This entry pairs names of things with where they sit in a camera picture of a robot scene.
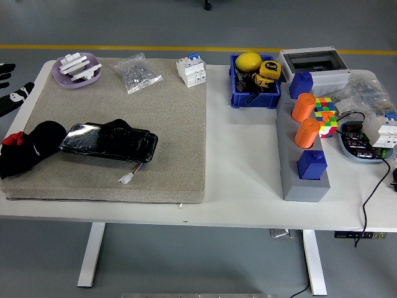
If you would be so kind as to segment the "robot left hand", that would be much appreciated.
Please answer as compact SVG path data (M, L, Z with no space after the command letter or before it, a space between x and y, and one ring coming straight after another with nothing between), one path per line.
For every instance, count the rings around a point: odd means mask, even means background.
M9 86L7 79L11 77L11 72L15 69L16 65L13 63L1 63L1 89ZM26 83L23 87L14 91L13 93L6 94L1 97L1 117L16 110L28 98L32 92L35 84L33 82Z

